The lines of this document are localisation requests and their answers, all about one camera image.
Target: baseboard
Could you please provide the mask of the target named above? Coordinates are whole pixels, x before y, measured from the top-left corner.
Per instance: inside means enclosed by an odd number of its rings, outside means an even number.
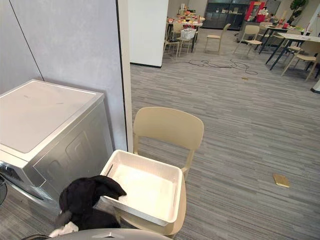
[[[151,68],[157,68],[157,69],[160,69],[160,68],[162,67],[162,65],[161,65],[161,66],[154,66],[154,65],[142,64],[142,63],[135,63],[135,62],[130,62],[130,64],[138,65],[138,66],[151,67]]]

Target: silver washing machine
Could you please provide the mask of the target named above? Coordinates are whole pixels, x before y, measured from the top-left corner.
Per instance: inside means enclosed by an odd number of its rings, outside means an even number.
[[[0,95],[0,135],[0,175],[55,212],[62,190],[113,152],[103,93],[34,79]]]

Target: small card on floor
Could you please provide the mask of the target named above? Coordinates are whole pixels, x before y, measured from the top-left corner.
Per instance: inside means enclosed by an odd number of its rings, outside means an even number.
[[[286,178],[286,176],[274,173],[273,179],[275,181],[275,184],[282,186],[282,187],[290,188],[289,180],[288,180],[288,178]]]

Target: electrical cord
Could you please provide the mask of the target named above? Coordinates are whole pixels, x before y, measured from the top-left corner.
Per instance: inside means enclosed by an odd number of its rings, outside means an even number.
[[[198,67],[236,69],[236,70],[244,71],[246,74],[249,74],[249,75],[258,75],[258,72],[249,70],[250,67],[247,64],[233,61],[232,59],[230,59],[230,65],[226,65],[226,66],[220,66],[215,63],[209,62],[208,60],[194,60],[194,59],[191,59],[189,61],[164,61],[164,63],[168,63],[168,64],[185,63],[185,64],[191,64]]]

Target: white plastic basket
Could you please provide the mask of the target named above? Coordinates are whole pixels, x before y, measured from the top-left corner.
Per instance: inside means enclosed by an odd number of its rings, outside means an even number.
[[[181,30],[181,38],[182,39],[192,39],[196,34],[196,30],[192,29],[192,28],[187,28],[187,29],[183,29]]]
[[[166,226],[177,220],[183,173],[180,168],[130,152],[113,152],[101,175],[118,182],[126,196],[111,201],[115,208]]]

